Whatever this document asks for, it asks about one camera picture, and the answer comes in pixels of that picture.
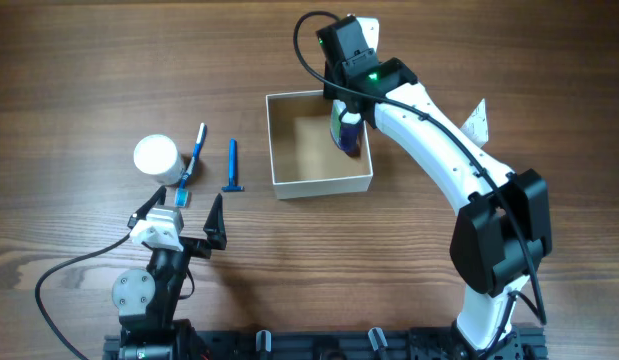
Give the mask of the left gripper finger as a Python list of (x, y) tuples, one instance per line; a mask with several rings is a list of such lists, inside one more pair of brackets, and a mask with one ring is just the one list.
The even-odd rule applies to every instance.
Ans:
[(127, 227), (133, 229), (139, 220), (146, 219), (147, 214), (155, 205), (163, 205), (166, 200), (166, 193), (166, 187), (164, 185), (160, 186), (156, 192), (129, 217)]
[(227, 235), (223, 218), (223, 197), (220, 193), (214, 199), (203, 231), (207, 235), (207, 241), (216, 250), (225, 250), (227, 245)]

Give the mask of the white round jar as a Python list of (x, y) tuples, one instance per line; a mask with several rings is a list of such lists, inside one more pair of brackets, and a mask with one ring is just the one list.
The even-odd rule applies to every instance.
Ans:
[(153, 134), (141, 139), (134, 151), (136, 168), (161, 185), (178, 183), (185, 165), (175, 143), (167, 136)]

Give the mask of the dark blue pump bottle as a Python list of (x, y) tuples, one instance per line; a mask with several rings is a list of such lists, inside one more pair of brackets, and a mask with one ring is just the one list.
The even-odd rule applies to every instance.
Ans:
[(362, 123), (361, 115), (351, 113), (343, 101), (333, 101), (330, 119), (331, 137), (336, 146), (348, 156), (359, 155)]

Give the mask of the white squeeze tube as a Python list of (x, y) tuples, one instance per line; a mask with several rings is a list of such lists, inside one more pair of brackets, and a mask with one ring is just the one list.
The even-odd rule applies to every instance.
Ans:
[(482, 99), (460, 127), (461, 132), (477, 147), (482, 148), (489, 140), (486, 101)]

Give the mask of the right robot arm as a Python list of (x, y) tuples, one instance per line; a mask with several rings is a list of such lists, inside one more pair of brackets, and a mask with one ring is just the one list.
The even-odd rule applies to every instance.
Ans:
[(548, 190), (534, 170), (516, 173), (456, 127), (402, 61), (377, 56), (374, 18), (333, 15), (317, 31), (325, 56), (318, 79), (332, 100), (330, 131), (347, 155), (370, 125), (400, 145), (431, 177), (456, 213), (452, 262), (466, 283), (452, 325), (459, 356), (486, 359), (513, 335), (524, 301), (546, 320), (537, 271), (552, 251)]

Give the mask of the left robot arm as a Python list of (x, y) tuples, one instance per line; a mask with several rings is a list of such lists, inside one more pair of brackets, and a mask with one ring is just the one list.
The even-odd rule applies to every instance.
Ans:
[(176, 320), (181, 292), (192, 277), (193, 258), (208, 259), (226, 248), (223, 198), (217, 195), (203, 226), (204, 238), (183, 236), (180, 209), (165, 204), (161, 186), (128, 220), (128, 237), (151, 251), (148, 265), (121, 274), (112, 287), (119, 336), (107, 337), (104, 359), (210, 359), (209, 347), (188, 319)]

